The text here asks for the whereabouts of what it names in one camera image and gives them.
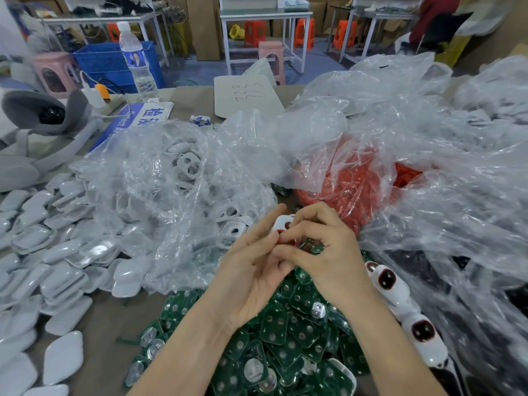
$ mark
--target yellow bag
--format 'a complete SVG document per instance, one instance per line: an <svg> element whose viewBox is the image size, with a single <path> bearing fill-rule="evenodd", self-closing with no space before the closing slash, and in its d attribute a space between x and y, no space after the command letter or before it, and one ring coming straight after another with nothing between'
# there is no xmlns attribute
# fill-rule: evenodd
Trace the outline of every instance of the yellow bag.
<svg viewBox="0 0 528 396"><path fill-rule="evenodd" d="M245 34L244 29L238 25L233 25L229 31L229 37L233 40L244 40Z"/></svg>

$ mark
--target forearm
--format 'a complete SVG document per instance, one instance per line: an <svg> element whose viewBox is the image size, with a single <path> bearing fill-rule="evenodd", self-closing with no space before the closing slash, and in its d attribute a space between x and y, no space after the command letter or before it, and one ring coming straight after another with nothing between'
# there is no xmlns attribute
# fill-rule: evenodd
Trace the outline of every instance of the forearm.
<svg viewBox="0 0 528 396"><path fill-rule="evenodd" d="M381 396L446 396L373 287L349 300L343 313Z"/></svg>
<svg viewBox="0 0 528 396"><path fill-rule="evenodd" d="M203 396L231 335L202 297L129 395Z"/></svg>

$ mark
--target blue floor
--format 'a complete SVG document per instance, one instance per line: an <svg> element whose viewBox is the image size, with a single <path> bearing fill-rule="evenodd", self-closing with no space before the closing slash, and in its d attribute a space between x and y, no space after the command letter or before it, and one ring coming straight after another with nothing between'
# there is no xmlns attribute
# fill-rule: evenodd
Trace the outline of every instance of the blue floor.
<svg viewBox="0 0 528 396"><path fill-rule="evenodd" d="M326 55L326 44L326 39L318 38L315 40L314 47L306 54L304 75L297 72L288 62L285 63L286 84L307 84L322 73L346 70L345 66L336 61L337 55L335 53ZM296 54L301 55L301 53L301 48L296 49ZM243 54L239 58L251 57L251 55ZM232 54L231 58L234 59L237 56ZM216 76L228 74L225 59L198 61L196 56L190 59L171 57L169 63L169 67L163 68L167 87L187 86L186 82L181 81L182 79L192 79L201 86L213 86L213 80ZM232 73L233 75L241 75L251 65L251 63L232 65Z"/></svg>

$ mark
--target white board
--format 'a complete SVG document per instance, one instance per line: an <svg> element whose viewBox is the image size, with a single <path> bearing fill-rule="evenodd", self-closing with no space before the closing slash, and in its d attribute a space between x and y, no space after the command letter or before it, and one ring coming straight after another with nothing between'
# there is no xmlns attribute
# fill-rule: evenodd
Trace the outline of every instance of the white board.
<svg viewBox="0 0 528 396"><path fill-rule="evenodd" d="M277 93L264 75L217 76L214 85L214 113L220 118L252 109L274 116L284 112Z"/></svg>

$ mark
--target wall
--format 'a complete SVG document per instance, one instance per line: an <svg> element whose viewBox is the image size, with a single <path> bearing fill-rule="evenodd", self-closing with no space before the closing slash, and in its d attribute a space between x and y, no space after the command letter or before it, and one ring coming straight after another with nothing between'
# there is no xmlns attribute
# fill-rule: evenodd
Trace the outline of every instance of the wall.
<svg viewBox="0 0 528 396"><path fill-rule="evenodd" d="M528 39L528 0L516 0L503 24L491 35L474 37L466 47L457 68L476 73L482 64L506 57L520 42Z"/></svg>
<svg viewBox="0 0 528 396"><path fill-rule="evenodd" d="M5 0L0 0L0 54L26 57L29 49L16 23Z"/></svg>

